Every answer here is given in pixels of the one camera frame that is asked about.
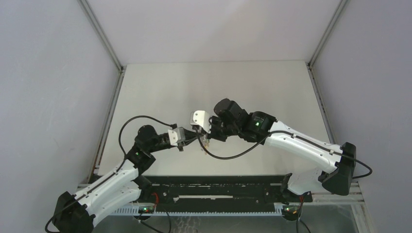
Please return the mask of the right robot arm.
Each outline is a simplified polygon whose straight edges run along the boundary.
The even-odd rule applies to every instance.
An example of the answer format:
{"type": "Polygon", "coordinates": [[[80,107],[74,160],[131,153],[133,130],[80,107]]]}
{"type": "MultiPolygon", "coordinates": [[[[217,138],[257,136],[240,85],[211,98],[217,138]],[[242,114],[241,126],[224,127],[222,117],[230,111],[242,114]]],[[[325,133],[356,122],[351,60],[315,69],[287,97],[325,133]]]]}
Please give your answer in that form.
{"type": "Polygon", "coordinates": [[[267,113],[248,113],[230,99],[218,102],[214,113],[209,121],[209,138],[225,141],[229,136],[238,136],[249,143],[286,150],[315,165],[310,171],[286,176],[280,190],[283,200],[293,202],[302,194],[318,190],[340,196],[349,194],[356,166],[354,144],[317,140],[267,113]]]}

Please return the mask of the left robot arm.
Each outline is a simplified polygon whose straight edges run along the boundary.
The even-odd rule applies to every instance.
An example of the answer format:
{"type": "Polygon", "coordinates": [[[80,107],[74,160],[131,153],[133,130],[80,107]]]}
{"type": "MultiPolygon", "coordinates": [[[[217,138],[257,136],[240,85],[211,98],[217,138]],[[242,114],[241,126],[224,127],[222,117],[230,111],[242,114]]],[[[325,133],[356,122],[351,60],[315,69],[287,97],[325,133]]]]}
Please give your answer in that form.
{"type": "Polygon", "coordinates": [[[143,173],[155,162],[152,153],[173,147],[182,150],[210,132],[210,128],[200,126],[191,131],[171,125],[168,132],[158,134],[153,126],[142,126],[131,149],[110,172],[74,194],[65,192],[59,196],[45,232],[50,232],[49,225],[53,224],[59,233],[90,233],[125,204],[136,200],[147,202],[152,190],[143,173]]]}

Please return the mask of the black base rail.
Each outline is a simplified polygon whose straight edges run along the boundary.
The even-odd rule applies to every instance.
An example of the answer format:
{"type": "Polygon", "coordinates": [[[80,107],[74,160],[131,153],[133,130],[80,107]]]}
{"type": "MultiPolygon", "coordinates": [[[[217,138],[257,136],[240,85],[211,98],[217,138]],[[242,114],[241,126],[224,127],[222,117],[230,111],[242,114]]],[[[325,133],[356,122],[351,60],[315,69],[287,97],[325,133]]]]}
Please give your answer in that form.
{"type": "Polygon", "coordinates": [[[139,202],[156,203],[170,214],[266,214],[276,204],[313,201],[286,188],[286,175],[146,176],[139,202]]]}

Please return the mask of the right aluminium frame post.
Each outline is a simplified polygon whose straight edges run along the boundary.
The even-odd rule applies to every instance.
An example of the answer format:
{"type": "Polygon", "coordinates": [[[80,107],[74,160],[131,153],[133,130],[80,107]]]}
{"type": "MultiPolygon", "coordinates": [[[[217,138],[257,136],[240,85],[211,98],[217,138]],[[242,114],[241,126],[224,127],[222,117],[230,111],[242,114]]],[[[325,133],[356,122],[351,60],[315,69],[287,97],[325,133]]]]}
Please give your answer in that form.
{"type": "Polygon", "coordinates": [[[337,8],[335,9],[332,18],[330,19],[326,29],[324,30],[321,39],[319,41],[319,43],[317,44],[315,51],[313,52],[312,56],[310,57],[309,61],[306,63],[307,66],[307,71],[310,77],[310,81],[316,96],[316,100],[321,112],[321,116],[323,119],[323,123],[325,125],[326,128],[326,133],[328,135],[328,140],[330,141],[330,143],[335,143],[335,135],[330,123],[330,117],[328,116],[328,112],[327,112],[327,107],[324,101],[324,97],[321,91],[321,88],[319,86],[319,80],[317,78],[316,75],[316,71],[315,71],[315,65],[316,62],[318,61],[319,57],[321,56],[325,46],[328,43],[328,40],[330,39],[330,37],[333,34],[334,29],[336,28],[336,26],[338,25],[340,18],[343,16],[346,8],[348,7],[349,3],[351,1],[350,0],[341,0],[339,1],[339,4],[337,6],[337,8]]]}

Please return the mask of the aluminium frame post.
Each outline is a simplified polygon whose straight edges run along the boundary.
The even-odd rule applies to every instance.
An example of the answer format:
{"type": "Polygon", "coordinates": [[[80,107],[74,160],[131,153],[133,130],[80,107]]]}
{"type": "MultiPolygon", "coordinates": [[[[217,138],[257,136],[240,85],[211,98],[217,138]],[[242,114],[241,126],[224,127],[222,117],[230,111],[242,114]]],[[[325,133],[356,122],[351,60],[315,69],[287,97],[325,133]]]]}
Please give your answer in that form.
{"type": "Polygon", "coordinates": [[[312,56],[310,57],[309,61],[306,63],[307,66],[307,71],[310,77],[310,81],[316,96],[316,100],[321,112],[321,116],[323,119],[323,123],[325,125],[326,128],[326,133],[328,135],[328,140],[330,141],[330,143],[335,143],[335,135],[330,123],[330,117],[328,116],[328,112],[327,112],[327,107],[324,101],[324,97],[321,91],[321,88],[319,86],[319,80],[317,78],[316,75],[316,71],[315,71],[315,65],[316,62],[318,61],[319,57],[321,56],[325,46],[328,43],[328,40],[330,39],[330,37],[333,34],[334,29],[336,28],[336,26],[338,25],[340,18],[343,16],[346,8],[348,7],[349,3],[351,1],[350,0],[341,0],[339,1],[339,4],[337,6],[337,8],[335,9],[332,18],[330,19],[326,29],[324,30],[321,39],[319,41],[319,43],[317,44],[315,51],[313,52],[312,56]]]}
{"type": "Polygon", "coordinates": [[[118,56],[116,55],[116,52],[112,46],[112,44],[109,41],[109,38],[107,37],[103,27],[101,26],[96,14],[94,13],[91,4],[87,0],[79,0],[78,1],[80,7],[82,8],[85,16],[87,17],[89,23],[91,24],[91,27],[93,28],[96,36],[98,37],[101,45],[105,49],[107,55],[109,56],[110,60],[114,64],[116,68],[116,76],[115,76],[115,84],[114,84],[114,90],[111,91],[111,96],[110,96],[110,102],[108,105],[107,113],[105,114],[105,118],[103,121],[103,127],[101,131],[101,135],[99,137],[99,141],[97,144],[97,149],[96,149],[96,154],[94,156],[94,160],[91,166],[91,170],[89,173],[89,176],[87,178],[87,181],[89,182],[93,175],[96,167],[100,164],[101,156],[104,151],[105,143],[107,140],[107,136],[109,133],[110,129],[110,124],[113,119],[113,114],[115,111],[115,107],[117,104],[119,92],[120,92],[120,87],[121,83],[123,80],[123,65],[121,64],[118,56]]]}

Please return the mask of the left aluminium frame post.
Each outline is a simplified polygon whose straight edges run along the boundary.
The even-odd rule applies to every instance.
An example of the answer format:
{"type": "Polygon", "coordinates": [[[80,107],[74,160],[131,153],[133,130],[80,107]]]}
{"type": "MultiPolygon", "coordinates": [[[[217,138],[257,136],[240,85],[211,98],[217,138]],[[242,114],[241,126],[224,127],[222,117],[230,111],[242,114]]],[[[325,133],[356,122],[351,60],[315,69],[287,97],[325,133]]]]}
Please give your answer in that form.
{"type": "Polygon", "coordinates": [[[97,149],[96,149],[96,154],[94,156],[94,160],[91,166],[91,170],[89,173],[89,176],[87,178],[87,181],[89,182],[93,175],[96,167],[100,164],[101,156],[104,151],[105,143],[107,140],[107,136],[109,133],[110,129],[110,124],[113,119],[113,114],[115,111],[115,107],[117,104],[119,92],[120,92],[120,87],[121,83],[123,80],[123,65],[121,64],[118,56],[116,55],[116,52],[112,46],[112,44],[109,41],[109,38],[107,37],[103,27],[101,26],[96,14],[94,13],[91,4],[87,0],[79,0],[78,1],[80,7],[82,8],[85,16],[87,17],[89,23],[91,24],[91,27],[93,28],[96,36],[98,37],[101,45],[105,49],[107,55],[109,56],[110,60],[114,64],[116,68],[116,76],[115,76],[115,84],[114,84],[114,90],[111,91],[111,96],[110,96],[110,102],[108,105],[107,113],[105,114],[105,118],[103,121],[103,127],[101,131],[101,135],[99,137],[99,141],[97,144],[97,149]]]}

